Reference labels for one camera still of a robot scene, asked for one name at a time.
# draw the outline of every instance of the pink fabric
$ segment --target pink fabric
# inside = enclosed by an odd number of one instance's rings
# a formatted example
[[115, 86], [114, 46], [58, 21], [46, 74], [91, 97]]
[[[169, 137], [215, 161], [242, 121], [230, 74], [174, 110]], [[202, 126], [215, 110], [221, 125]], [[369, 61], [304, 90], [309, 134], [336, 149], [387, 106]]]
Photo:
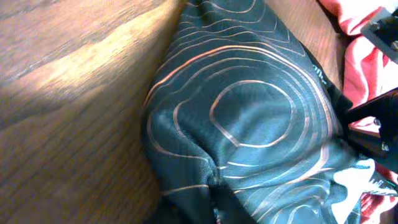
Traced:
[[[320, 0], [334, 15], [338, 16], [341, 29], [348, 35], [358, 35], [382, 6], [390, 0]], [[398, 86], [398, 65], [391, 62], [367, 38], [357, 37], [348, 46], [345, 54], [345, 74], [343, 93], [354, 106], [363, 104]], [[378, 133], [379, 127], [374, 118], [365, 118], [355, 122], [353, 128]], [[396, 181], [398, 175], [376, 164], [385, 178]], [[394, 197], [382, 197], [364, 194], [361, 223], [379, 223], [380, 214], [391, 209], [398, 200]]]

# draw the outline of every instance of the wooden surface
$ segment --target wooden surface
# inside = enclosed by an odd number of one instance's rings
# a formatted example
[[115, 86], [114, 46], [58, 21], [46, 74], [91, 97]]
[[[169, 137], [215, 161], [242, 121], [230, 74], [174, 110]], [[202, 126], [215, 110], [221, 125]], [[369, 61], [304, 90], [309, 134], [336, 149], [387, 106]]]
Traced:
[[[338, 84], [338, 38], [314, 0], [269, 0]], [[142, 100], [178, 0], [0, 2], [0, 223], [136, 223], [159, 190]]]

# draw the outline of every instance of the black plastic object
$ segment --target black plastic object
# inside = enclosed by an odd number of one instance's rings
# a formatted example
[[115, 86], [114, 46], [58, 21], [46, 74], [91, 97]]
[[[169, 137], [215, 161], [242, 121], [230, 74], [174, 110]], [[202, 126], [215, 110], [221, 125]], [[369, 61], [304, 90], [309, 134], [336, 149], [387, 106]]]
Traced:
[[348, 139], [368, 149], [365, 154], [370, 153], [380, 164], [398, 172], [398, 88], [347, 111], [343, 123], [348, 126], [368, 116], [376, 117], [380, 122], [380, 138], [349, 130]]
[[398, 63], [398, 10], [391, 14], [382, 9], [361, 29], [361, 33]]

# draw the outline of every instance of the wooden table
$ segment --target wooden table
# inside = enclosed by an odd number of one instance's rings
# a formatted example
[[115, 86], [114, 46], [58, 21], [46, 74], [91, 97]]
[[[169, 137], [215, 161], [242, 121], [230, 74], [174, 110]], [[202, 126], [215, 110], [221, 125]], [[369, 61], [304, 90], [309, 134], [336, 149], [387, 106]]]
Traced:
[[[343, 48], [315, 0], [269, 4], [341, 86]], [[141, 104], [182, 8], [0, 2], [0, 223], [136, 223], [155, 208]]]

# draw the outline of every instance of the topographic pattern fabric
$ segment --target topographic pattern fabric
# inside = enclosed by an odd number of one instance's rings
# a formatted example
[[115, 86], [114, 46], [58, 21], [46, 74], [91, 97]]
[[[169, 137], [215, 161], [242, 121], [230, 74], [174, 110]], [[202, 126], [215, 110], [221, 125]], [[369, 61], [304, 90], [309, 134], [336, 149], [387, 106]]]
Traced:
[[374, 161], [341, 140], [313, 63], [262, 0], [188, 2], [144, 106], [146, 153], [190, 223], [359, 223]]

